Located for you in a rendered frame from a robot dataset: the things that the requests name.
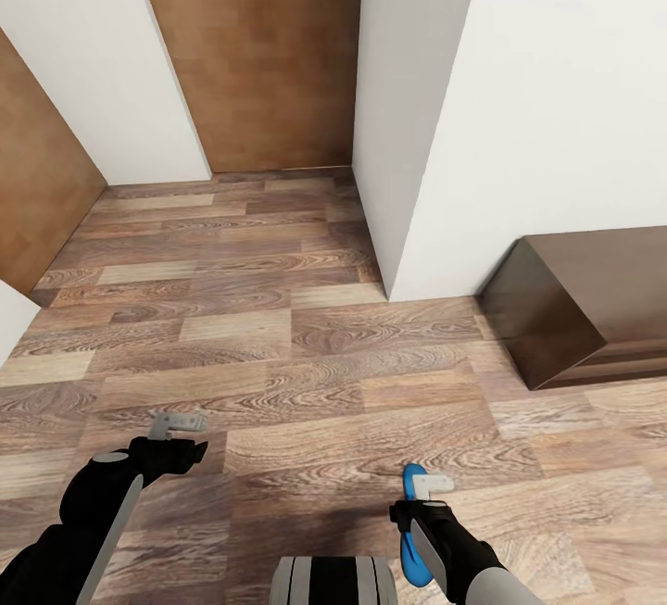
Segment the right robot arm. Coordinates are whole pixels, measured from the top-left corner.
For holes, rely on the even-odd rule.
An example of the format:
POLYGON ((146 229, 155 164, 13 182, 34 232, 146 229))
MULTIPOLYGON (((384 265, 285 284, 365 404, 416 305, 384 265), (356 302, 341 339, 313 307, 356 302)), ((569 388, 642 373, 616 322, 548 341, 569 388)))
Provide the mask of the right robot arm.
POLYGON ((413 475, 415 500, 396 500, 390 520, 411 533, 413 545, 450 603, 454 605, 546 605, 497 558, 485 540, 477 540, 444 501, 430 492, 450 492, 444 474, 413 475))

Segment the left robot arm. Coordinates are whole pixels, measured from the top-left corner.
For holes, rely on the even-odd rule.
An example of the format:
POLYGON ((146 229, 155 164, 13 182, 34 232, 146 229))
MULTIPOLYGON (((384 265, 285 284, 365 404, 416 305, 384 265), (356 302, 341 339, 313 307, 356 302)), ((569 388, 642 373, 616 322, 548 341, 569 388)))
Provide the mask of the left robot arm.
POLYGON ((71 480, 62 524, 51 524, 0 574, 0 605, 88 605, 107 569, 142 489, 162 474, 186 474, 208 441, 173 439, 172 431, 204 432, 203 415, 159 412, 148 437, 99 454, 71 480))

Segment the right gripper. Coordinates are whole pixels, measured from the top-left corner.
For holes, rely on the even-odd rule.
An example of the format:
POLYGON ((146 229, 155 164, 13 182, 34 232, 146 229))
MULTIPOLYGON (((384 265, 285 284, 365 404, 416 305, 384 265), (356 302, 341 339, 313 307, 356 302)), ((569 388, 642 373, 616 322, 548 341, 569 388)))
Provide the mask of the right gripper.
POLYGON ((399 532, 411 532, 411 520, 421 503, 421 500, 396 500, 396 505, 389 507, 390 520, 397 523, 399 532))

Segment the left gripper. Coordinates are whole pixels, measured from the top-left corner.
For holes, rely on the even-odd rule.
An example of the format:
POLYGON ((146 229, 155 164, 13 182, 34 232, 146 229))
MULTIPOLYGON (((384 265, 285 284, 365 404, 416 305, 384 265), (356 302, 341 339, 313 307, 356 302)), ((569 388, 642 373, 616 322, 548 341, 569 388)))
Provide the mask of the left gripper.
POLYGON ((147 447, 154 451, 157 459, 157 473, 151 483, 162 474, 186 474, 194 463, 200 463, 208 448, 208 441, 195 444, 194 439, 171 439, 165 441, 148 440, 147 437, 138 435, 129 448, 140 449, 147 447))

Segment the robot trunk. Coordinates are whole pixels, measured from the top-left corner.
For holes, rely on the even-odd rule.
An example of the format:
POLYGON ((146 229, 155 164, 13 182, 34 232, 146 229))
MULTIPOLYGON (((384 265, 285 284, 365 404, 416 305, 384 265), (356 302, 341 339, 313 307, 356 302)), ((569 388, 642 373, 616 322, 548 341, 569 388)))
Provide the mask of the robot trunk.
POLYGON ((386 557, 286 557, 269 605, 398 605, 386 557))

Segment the sandal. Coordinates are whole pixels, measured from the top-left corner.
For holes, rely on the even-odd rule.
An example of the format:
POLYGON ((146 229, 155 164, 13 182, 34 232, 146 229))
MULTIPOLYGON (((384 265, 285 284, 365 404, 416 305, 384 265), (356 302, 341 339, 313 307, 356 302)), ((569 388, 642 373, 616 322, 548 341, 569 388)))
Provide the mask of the sandal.
MULTIPOLYGON (((415 489, 413 487, 413 475, 426 475, 423 466, 419 464, 408 464, 404 469, 405 500, 415 500, 415 489)), ((418 587, 428 586, 433 580, 431 572, 422 561, 419 553, 413 545, 411 533, 402 532, 402 566, 408 581, 418 587)))

